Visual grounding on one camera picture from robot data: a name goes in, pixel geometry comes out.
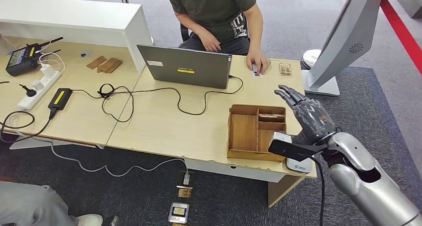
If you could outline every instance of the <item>wooden compartment tray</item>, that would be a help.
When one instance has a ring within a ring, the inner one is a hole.
[[[232,105],[228,117],[227,158],[283,161],[268,152],[275,131],[286,131],[283,107]]]

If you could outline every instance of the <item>desk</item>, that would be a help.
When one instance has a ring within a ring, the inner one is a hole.
[[[302,174],[286,168],[286,164],[270,161],[227,159],[228,113],[232,104],[283,106],[287,109],[287,133],[297,134],[301,126],[287,104],[273,93],[278,84],[304,92],[298,61],[272,59],[272,66],[261,77],[252,76],[245,67],[245,57],[233,56],[230,74],[244,81],[243,89],[234,95],[210,94],[207,110],[195,116],[180,112],[178,95],[173,90],[136,93],[133,118],[118,123],[107,142],[108,146],[184,158],[188,168],[268,181],[268,205],[273,206],[304,178],[315,178],[316,168]],[[292,66],[292,76],[280,76],[279,63]],[[240,85],[230,79],[228,92]],[[182,100],[180,107],[199,113],[204,107],[204,93],[210,88],[155,81],[144,69],[135,90],[174,87]],[[126,119],[131,106],[126,106],[121,119]]]
[[[142,5],[89,0],[0,0],[3,36],[127,47],[138,72],[137,44],[152,45]]]
[[[41,43],[42,40],[11,38],[16,46],[23,46],[25,43]],[[47,92],[41,101],[35,106],[31,113],[35,116],[35,123],[21,129],[23,133],[34,134],[38,132],[47,122],[50,110],[47,108],[58,88],[83,89],[92,95],[96,94],[103,83],[111,83],[114,86],[125,85],[133,89],[139,73],[135,68],[131,55],[127,48],[108,47],[90,44],[76,44],[57,42],[47,50],[61,49],[58,54],[66,64],[58,82]],[[83,50],[91,50],[91,55],[82,58],[80,53]],[[97,73],[96,69],[86,67],[88,63],[99,57],[107,59],[114,57],[123,61],[112,74]],[[31,86],[33,80],[39,80],[43,76],[41,71],[33,71],[18,77],[10,76],[4,68],[10,56],[0,54],[0,81],[11,81],[11,84],[0,85],[0,121],[6,115],[17,110],[18,102],[23,98],[25,91],[17,84]],[[58,69],[57,64],[51,61],[51,66]],[[128,96],[119,94],[114,96],[106,104],[106,110],[115,116],[119,116],[128,101]],[[101,110],[102,100],[95,100],[82,92],[74,92],[69,99],[65,109],[58,112],[50,125],[40,135],[41,137],[63,140],[72,143],[87,145],[105,145],[116,121]],[[12,122],[14,126],[25,125],[30,120],[29,116],[19,115]]]

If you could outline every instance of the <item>wooden desk surface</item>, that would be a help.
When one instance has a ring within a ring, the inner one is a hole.
[[[42,40],[17,38],[11,40],[16,46],[23,46],[25,43],[44,42]],[[58,54],[66,64],[66,70],[58,82],[31,111],[35,116],[35,123],[21,129],[20,131],[23,133],[36,133],[46,124],[50,113],[47,106],[58,88],[83,89],[91,95],[97,96],[97,91],[103,83],[110,83],[115,87],[125,85],[129,89],[133,89],[139,79],[139,74],[127,48],[57,42],[51,44],[46,50],[54,51],[56,49],[62,50]],[[80,53],[84,50],[90,50],[91,55],[82,58]],[[123,64],[112,74],[97,73],[96,69],[91,70],[86,67],[88,63],[100,55],[107,59],[118,58],[123,61]],[[36,70],[18,77],[12,77],[4,70],[8,60],[9,56],[0,54],[0,66],[3,68],[0,70],[0,82],[11,81],[11,84],[0,85],[0,121],[3,121],[10,112],[17,110],[17,104],[25,95],[25,91],[17,84],[24,84],[31,88],[31,82],[40,80],[43,76],[41,71]],[[53,61],[49,64],[55,69],[59,68]],[[125,94],[116,95],[106,103],[105,108],[108,112],[119,116],[127,100],[128,96],[125,96]],[[102,102],[102,99],[92,99],[85,93],[73,92],[65,109],[56,114],[40,136],[80,143],[106,144],[116,121],[103,113]],[[14,126],[19,126],[25,125],[29,121],[29,116],[19,115],[12,123]]]
[[[203,115],[188,115],[177,109],[178,95],[174,90],[160,90],[149,93],[136,93],[133,118],[127,123],[118,123],[107,142],[108,146],[124,148],[172,157],[190,158],[214,163],[232,164],[261,170],[277,171],[291,175],[316,177],[315,166],[309,174],[290,171],[285,163],[227,159],[228,111],[232,104],[284,106],[287,110],[287,133],[297,134],[301,126],[293,112],[273,90],[278,84],[285,84],[300,92],[302,75],[299,61],[272,59],[272,65],[261,77],[252,76],[245,66],[245,57],[234,56],[230,74],[244,81],[243,89],[234,95],[208,94],[207,110]],[[289,63],[293,76],[280,76],[279,64]],[[230,79],[227,92],[240,86],[236,79]],[[204,93],[215,90],[155,81],[148,68],[145,68],[135,90],[148,90],[174,87],[179,90],[181,109],[199,113],[204,108]],[[126,119],[131,112],[127,105],[121,116]]]

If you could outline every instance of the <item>white sneaker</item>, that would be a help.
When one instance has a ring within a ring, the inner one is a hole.
[[[103,224],[101,215],[82,215],[78,219],[78,226],[101,226]]]

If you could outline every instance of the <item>power strip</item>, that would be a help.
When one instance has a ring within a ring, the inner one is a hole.
[[[44,77],[40,81],[34,81],[32,83],[32,87],[37,92],[37,94],[33,97],[23,97],[23,99],[17,105],[17,107],[22,111],[28,112],[32,110],[62,75],[59,71],[54,70],[48,64],[43,64],[41,71],[43,72]]]

